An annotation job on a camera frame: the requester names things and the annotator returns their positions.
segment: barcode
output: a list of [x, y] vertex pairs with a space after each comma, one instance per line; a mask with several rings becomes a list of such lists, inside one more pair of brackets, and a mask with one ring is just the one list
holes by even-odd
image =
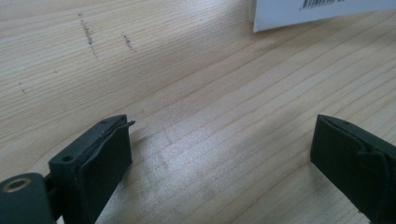
[[304, 0], [302, 9], [312, 8], [312, 7], [323, 7], [331, 5], [335, 0]]

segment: wood grain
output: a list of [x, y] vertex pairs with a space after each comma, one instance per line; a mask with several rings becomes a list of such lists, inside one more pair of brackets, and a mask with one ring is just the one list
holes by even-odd
[[125, 113], [134, 164], [97, 223], [368, 223], [309, 148], [319, 113], [396, 144], [396, 11], [256, 35], [243, 0], [0, 15], [1, 180]]

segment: wooden table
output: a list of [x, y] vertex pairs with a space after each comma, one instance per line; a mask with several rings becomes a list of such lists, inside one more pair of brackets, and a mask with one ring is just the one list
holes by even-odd
[[2, 0], [0, 180], [127, 114], [97, 223], [368, 223], [309, 149], [319, 113], [396, 144], [395, 40], [394, 10], [254, 35], [245, 0]]

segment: label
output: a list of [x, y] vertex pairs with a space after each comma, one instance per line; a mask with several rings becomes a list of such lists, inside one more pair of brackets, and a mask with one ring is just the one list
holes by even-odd
[[390, 8], [396, 0], [257, 0], [254, 32]]

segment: hole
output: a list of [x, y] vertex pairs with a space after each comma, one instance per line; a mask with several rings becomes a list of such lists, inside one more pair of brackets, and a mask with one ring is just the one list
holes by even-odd
[[29, 178], [19, 178], [15, 179], [3, 187], [3, 192], [5, 193], [12, 193], [18, 191], [20, 189], [24, 189], [26, 186], [30, 184]]
[[74, 158], [72, 156], [65, 156], [62, 158], [63, 161], [72, 161]]

